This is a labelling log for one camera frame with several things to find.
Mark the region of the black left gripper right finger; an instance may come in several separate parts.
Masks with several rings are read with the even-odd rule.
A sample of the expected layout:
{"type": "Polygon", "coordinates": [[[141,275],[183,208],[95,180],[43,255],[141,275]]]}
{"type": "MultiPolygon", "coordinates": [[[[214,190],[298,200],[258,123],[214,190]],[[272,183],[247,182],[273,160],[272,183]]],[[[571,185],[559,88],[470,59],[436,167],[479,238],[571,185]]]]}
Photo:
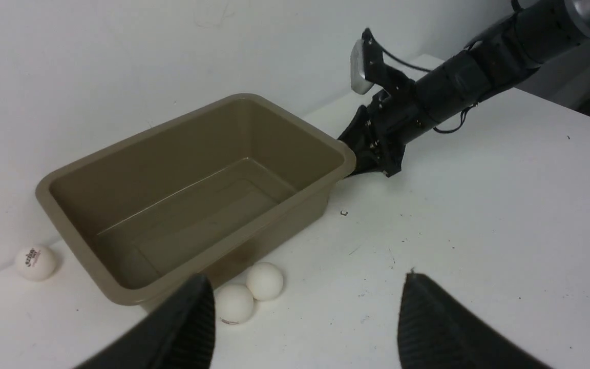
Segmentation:
{"type": "Polygon", "coordinates": [[[410,272],[396,330],[402,368],[546,368],[428,275],[410,272]]]}

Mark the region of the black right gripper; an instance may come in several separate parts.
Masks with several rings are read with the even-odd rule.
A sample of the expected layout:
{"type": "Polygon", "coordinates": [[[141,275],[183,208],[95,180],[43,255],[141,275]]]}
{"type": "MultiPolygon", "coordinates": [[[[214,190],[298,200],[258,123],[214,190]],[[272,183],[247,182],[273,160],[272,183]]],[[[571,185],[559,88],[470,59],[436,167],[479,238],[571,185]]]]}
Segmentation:
{"type": "Polygon", "coordinates": [[[388,97],[379,92],[368,107],[360,105],[337,138],[356,157],[354,170],[347,177],[374,172],[393,177],[402,170],[407,144],[429,130],[429,117],[415,85],[388,97]]]}

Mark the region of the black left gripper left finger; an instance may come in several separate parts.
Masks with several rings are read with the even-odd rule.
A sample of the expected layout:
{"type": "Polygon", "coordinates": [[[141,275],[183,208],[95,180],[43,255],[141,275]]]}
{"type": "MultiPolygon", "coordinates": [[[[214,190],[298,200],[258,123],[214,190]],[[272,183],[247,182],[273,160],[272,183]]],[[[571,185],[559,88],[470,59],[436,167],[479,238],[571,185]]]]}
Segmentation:
{"type": "Polygon", "coordinates": [[[216,342],[215,295],[197,273],[121,338],[80,368],[209,368],[216,342]]]}

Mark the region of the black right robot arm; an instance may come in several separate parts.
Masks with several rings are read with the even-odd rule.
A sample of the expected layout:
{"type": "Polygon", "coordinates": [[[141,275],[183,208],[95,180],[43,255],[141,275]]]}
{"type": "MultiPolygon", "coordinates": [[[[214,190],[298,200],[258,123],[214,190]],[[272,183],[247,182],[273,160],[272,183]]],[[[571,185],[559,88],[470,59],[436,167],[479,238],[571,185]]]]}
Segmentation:
{"type": "Polygon", "coordinates": [[[351,88],[367,94],[339,136],[356,157],[352,175],[402,169],[407,144],[440,124],[529,79],[541,66],[590,41],[590,1],[538,1],[521,7],[475,36],[452,58],[417,81],[388,65],[390,52],[366,28],[351,51],[351,88]]]}

